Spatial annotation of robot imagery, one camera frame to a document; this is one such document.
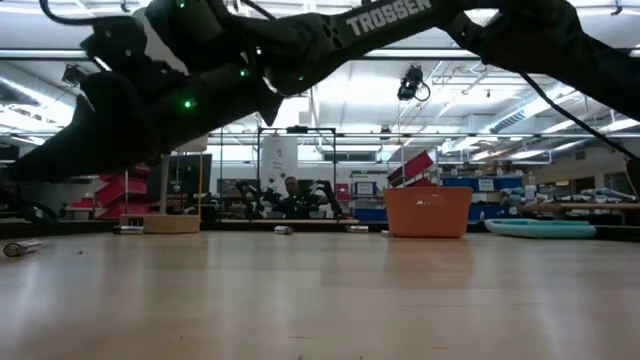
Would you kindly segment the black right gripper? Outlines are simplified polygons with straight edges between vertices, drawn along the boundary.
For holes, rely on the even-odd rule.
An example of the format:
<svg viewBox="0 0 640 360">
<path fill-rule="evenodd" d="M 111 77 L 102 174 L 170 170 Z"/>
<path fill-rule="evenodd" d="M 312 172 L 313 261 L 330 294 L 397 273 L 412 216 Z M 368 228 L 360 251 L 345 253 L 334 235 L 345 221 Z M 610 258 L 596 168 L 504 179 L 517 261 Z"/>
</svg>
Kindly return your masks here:
<svg viewBox="0 0 640 360">
<path fill-rule="evenodd" d="M 283 103 L 260 76 L 234 64 L 190 75 L 148 64 L 129 79 L 114 72 L 86 77 L 71 123 L 17 160 L 14 179 L 124 170 L 255 112 L 274 121 Z"/>
</svg>

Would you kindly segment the orange plastic bin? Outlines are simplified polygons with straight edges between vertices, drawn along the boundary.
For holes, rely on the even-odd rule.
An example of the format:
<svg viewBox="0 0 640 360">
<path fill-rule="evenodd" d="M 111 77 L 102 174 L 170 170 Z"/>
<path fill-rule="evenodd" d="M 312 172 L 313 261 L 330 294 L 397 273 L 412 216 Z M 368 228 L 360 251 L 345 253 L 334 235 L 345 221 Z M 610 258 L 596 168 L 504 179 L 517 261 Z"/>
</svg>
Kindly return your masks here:
<svg viewBox="0 0 640 360">
<path fill-rule="evenodd" d="M 394 237 L 460 238 L 467 232 L 471 198 L 469 187 L 386 189 L 389 232 Z"/>
</svg>

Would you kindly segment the black ceiling spotlight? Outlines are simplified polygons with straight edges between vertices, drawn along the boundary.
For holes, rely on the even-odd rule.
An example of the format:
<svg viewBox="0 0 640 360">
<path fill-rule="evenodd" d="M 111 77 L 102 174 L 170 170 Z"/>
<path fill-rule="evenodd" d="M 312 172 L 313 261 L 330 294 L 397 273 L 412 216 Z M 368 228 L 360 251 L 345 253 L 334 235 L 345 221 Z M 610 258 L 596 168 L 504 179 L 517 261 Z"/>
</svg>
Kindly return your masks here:
<svg viewBox="0 0 640 360">
<path fill-rule="evenodd" d="M 69 86 L 79 85 L 87 73 L 77 64 L 66 64 L 61 81 Z"/>
</svg>

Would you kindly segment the white cylinder table lamp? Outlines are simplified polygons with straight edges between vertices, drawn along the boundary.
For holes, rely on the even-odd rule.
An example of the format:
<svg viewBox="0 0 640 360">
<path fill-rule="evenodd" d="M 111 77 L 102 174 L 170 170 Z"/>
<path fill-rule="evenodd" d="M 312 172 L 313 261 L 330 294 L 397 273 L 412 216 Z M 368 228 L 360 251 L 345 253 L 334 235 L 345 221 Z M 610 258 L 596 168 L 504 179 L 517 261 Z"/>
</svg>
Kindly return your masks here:
<svg viewBox="0 0 640 360">
<path fill-rule="evenodd" d="M 153 60 L 166 61 L 173 70 L 178 70 L 181 74 L 188 73 L 187 67 L 182 61 L 174 56 L 173 52 L 163 43 L 159 35 L 152 28 L 145 11 L 149 6 L 142 7 L 133 12 L 133 16 L 140 20 L 144 26 L 148 41 L 145 53 Z M 166 213 L 167 189 L 169 184 L 170 172 L 170 155 L 173 151 L 180 152 L 199 152 L 203 156 L 208 146 L 208 136 L 203 135 L 194 138 L 189 142 L 184 142 L 179 146 L 174 146 L 169 150 L 167 155 L 161 158 L 161 188 L 160 188 L 160 210 L 158 214 L 146 215 L 122 215 L 120 224 L 130 224 L 134 219 L 141 218 L 141 227 L 144 234 L 190 234 L 200 231 L 199 215 L 168 215 Z"/>
</svg>

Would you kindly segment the person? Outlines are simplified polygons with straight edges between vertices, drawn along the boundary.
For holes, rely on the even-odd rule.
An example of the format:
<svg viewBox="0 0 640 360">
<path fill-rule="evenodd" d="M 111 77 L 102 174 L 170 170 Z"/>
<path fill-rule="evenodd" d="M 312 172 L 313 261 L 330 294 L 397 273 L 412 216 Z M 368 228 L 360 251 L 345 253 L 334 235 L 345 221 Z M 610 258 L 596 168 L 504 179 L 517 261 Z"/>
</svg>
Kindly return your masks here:
<svg viewBox="0 0 640 360">
<path fill-rule="evenodd" d="M 273 206 L 272 211 L 282 213 L 286 219 L 309 219 L 312 208 L 320 205 L 322 197 L 302 193 L 295 177 L 287 177 L 284 184 L 287 197 L 280 199 Z"/>
</svg>

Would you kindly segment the blue calculator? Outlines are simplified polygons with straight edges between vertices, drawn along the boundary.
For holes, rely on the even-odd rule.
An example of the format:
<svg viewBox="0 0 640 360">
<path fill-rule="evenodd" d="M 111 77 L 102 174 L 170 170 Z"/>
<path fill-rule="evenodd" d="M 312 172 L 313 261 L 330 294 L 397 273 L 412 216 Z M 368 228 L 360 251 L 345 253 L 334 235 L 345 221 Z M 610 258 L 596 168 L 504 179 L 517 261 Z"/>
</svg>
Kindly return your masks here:
<svg viewBox="0 0 640 360">
<path fill-rule="evenodd" d="M 596 227 L 587 221 L 489 219 L 484 225 L 492 233 L 522 238 L 587 239 L 597 233 Z"/>
</svg>

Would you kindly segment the wooden workbench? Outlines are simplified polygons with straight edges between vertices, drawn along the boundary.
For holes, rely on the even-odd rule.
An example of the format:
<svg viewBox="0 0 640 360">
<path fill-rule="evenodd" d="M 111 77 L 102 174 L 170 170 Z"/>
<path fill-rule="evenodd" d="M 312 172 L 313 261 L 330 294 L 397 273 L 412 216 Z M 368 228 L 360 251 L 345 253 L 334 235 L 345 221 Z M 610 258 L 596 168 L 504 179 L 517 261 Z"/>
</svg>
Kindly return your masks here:
<svg viewBox="0 0 640 360">
<path fill-rule="evenodd" d="M 532 205 L 520 205 L 520 212 L 567 212 L 570 210 L 613 210 L 613 211 L 640 211 L 638 203 L 543 203 Z"/>
</svg>

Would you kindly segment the black aluminium table frame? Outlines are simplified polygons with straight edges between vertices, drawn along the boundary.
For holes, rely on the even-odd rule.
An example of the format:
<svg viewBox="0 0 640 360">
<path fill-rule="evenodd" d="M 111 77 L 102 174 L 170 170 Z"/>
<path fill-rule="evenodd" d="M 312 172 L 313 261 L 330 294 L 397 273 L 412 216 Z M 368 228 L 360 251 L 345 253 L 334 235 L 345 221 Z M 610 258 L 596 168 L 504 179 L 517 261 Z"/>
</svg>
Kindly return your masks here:
<svg viewBox="0 0 640 360">
<path fill-rule="evenodd" d="M 0 222 L 0 240 L 111 232 L 118 225 L 118 221 L 99 220 L 61 221 L 51 224 L 2 221 Z M 230 219 L 201 222 L 200 230 L 264 232 L 272 231 L 278 225 L 292 227 L 295 232 L 345 232 L 348 227 L 360 226 L 360 223 L 331 220 L 278 222 L 273 219 L 250 222 L 248 220 Z M 596 225 L 595 239 L 640 243 L 640 226 Z"/>
</svg>

